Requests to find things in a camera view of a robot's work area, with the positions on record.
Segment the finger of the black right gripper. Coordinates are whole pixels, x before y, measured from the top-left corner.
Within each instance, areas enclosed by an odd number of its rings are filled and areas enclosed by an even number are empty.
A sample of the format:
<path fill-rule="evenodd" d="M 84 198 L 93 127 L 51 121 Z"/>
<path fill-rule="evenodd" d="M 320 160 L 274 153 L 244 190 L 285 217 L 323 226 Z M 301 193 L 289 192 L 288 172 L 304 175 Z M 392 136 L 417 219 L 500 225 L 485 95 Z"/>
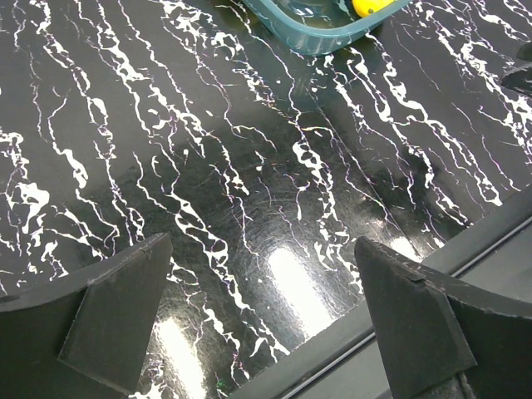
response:
<path fill-rule="evenodd" d="M 512 91 L 518 92 L 527 97 L 532 96 L 531 89 L 531 62 L 532 62 L 532 42 L 525 43 L 517 52 L 516 57 L 525 64 L 504 74 L 500 84 Z"/>

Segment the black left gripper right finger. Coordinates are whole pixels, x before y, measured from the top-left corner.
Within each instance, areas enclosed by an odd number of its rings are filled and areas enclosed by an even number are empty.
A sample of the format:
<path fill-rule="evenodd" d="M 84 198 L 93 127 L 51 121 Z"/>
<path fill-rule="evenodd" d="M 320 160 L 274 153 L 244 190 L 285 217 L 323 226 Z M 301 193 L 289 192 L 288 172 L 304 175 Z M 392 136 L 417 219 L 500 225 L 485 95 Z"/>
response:
<path fill-rule="evenodd" d="M 531 305 L 361 237 L 354 249 L 395 398 L 529 398 Z"/>

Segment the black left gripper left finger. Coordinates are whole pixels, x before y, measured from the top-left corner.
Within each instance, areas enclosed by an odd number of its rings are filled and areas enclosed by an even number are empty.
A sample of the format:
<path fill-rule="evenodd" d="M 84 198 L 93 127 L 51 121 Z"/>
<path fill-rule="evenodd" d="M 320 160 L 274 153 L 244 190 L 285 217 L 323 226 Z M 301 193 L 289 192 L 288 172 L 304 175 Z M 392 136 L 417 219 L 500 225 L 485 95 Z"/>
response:
<path fill-rule="evenodd" d="M 168 234 L 1 298 L 3 398 L 135 393 L 170 270 Z"/>

